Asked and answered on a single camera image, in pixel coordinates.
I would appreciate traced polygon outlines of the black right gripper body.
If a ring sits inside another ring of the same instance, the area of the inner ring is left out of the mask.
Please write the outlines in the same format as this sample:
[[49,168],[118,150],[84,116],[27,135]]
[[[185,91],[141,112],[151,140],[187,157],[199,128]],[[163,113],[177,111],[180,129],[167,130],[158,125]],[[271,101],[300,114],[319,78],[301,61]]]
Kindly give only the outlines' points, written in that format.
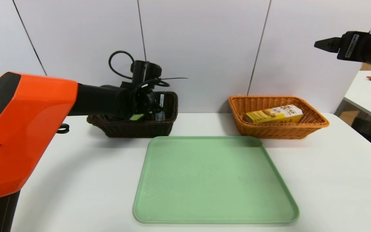
[[337,59],[362,62],[371,65],[371,34],[362,31],[348,31],[342,36]]

